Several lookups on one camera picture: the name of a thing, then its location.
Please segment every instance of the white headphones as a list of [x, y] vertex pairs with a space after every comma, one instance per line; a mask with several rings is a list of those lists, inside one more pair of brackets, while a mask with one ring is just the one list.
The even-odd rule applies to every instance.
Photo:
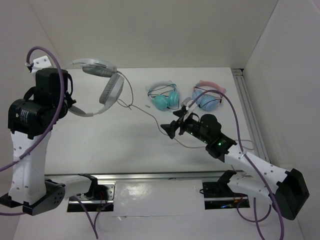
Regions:
[[103, 108], [97, 112], [86, 113], [73, 105], [69, 108], [71, 113], [80, 117], [93, 117], [94, 115], [102, 114], [107, 111], [118, 100], [124, 87], [125, 79], [118, 74], [116, 66], [107, 61], [91, 58], [77, 59], [72, 61], [69, 65], [82, 67], [82, 71], [90, 75], [110, 78], [99, 98], [99, 103], [104, 105]]

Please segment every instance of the blue headphones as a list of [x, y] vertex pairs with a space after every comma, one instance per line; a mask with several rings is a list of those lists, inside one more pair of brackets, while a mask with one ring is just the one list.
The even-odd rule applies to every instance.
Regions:
[[[169, 91], [165, 91], [161, 94], [152, 94], [153, 91], [158, 91], [162, 88], [155, 89], [157, 87], [164, 86], [165, 88], [172, 88]], [[150, 98], [151, 102], [155, 105], [155, 107], [159, 110], [164, 109], [171, 109], [170, 107], [178, 106], [179, 105], [179, 92], [177, 89], [177, 85], [174, 84], [172, 81], [159, 81], [155, 84], [151, 85], [150, 87], [146, 87], [148, 97]]]
[[[222, 92], [223, 94], [226, 92], [226, 89], [223, 87], [220, 87], [218, 84], [212, 82], [212, 81], [202, 81], [200, 80], [195, 87], [193, 88], [192, 91], [192, 99], [196, 99], [196, 97], [198, 97], [200, 94], [202, 94], [203, 91], [201, 91], [199, 87], [203, 87], [203, 86], [208, 86], [208, 87], [212, 87], [214, 89], [217, 89], [218, 91]], [[204, 94], [202, 95], [200, 98], [197, 99], [196, 104], [198, 104], [199, 108], [201, 108], [202, 110], [205, 111], [212, 111], [213, 109], [215, 109], [218, 104], [221, 103], [222, 100], [222, 96], [219, 97], [214, 97], [211, 95], [207, 95]]]

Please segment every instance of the white wall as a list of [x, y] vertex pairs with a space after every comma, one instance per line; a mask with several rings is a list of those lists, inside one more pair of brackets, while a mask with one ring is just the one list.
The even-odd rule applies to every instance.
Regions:
[[65, 63], [121, 68], [243, 68], [277, 1], [29, 0]]
[[[8, 130], [10, 104], [34, 85], [25, 67], [26, 54], [35, 45], [53, 47], [29, 4], [24, 0], [2, 0], [0, 3], [0, 166], [10, 163], [13, 153]], [[0, 196], [10, 187], [12, 170], [0, 173]], [[0, 212], [18, 212], [0, 206]], [[19, 217], [0, 217], [0, 238], [13, 239]]]
[[319, 9], [312, 0], [280, 0], [244, 78], [270, 160], [292, 162], [309, 187], [310, 198], [298, 216], [306, 240], [320, 234], [319, 66]]

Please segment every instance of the teal headphones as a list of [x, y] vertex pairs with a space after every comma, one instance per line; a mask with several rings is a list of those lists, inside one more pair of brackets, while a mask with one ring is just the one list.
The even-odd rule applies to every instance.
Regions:
[[[164, 91], [160, 94], [153, 94], [152, 92], [158, 91], [165, 88], [172, 88], [168, 91]], [[159, 110], [164, 109], [172, 109], [170, 107], [177, 106], [179, 107], [179, 92], [177, 89], [177, 85], [172, 81], [159, 81], [155, 84], [151, 85], [150, 87], [146, 87], [148, 97], [150, 98], [151, 102], [155, 105], [155, 107]]]

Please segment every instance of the white table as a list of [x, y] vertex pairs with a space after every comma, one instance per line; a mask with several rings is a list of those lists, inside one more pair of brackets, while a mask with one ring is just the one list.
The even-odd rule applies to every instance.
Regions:
[[[199, 80], [221, 85], [226, 88], [226, 94], [236, 109], [241, 138], [250, 139], [230, 68], [126, 68], [120, 71], [132, 84], [134, 104], [153, 114], [160, 124], [169, 124], [177, 117], [172, 114], [173, 110], [156, 109], [147, 97], [145, 86], [172, 80], [180, 91], [180, 100], [183, 100], [191, 95], [192, 87]], [[86, 112], [99, 110], [102, 105], [98, 100], [109, 79], [88, 75], [81, 69], [69, 73], [73, 78], [72, 97], [77, 100], [76, 106]], [[131, 100], [126, 82], [120, 98], [126, 103]], [[200, 116], [206, 113], [201, 109], [195, 112]], [[228, 102], [224, 100], [211, 113], [222, 124], [223, 133], [236, 139], [235, 118]], [[187, 133], [177, 139], [188, 146], [204, 146]], [[115, 104], [101, 115], [79, 117], [69, 112], [59, 120], [49, 141], [45, 173], [202, 172], [229, 168], [229, 165], [213, 159], [203, 148], [188, 149], [162, 135], [155, 121], [138, 109], [129, 110]]]

